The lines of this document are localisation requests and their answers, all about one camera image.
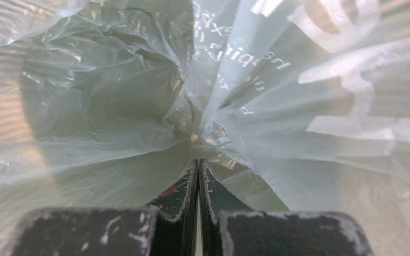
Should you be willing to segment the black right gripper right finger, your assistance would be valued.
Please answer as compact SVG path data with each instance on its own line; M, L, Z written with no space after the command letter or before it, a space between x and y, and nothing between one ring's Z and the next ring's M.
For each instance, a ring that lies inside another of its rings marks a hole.
M373 255L366 234L348 214L256 211L198 165L203 255Z

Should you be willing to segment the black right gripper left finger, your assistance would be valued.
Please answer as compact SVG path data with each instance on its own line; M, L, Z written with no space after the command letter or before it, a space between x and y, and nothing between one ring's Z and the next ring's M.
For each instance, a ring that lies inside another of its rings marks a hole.
M146 205L44 207L23 216L6 255L194 255L199 162Z

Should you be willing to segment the light blue trash bag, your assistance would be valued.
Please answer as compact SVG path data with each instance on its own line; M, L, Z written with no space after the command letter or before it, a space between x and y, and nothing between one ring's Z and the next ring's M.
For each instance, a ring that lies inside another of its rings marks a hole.
M38 145L0 144L0 255L44 206L144 204L190 159L410 255L410 1L0 1Z

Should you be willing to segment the green plastic trash bin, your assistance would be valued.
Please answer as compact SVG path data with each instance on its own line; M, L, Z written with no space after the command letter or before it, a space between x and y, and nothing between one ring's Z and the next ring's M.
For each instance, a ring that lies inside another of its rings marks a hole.
M31 51L31 45L24 41L0 47L0 144L39 144L31 123L29 97L35 84L26 71Z

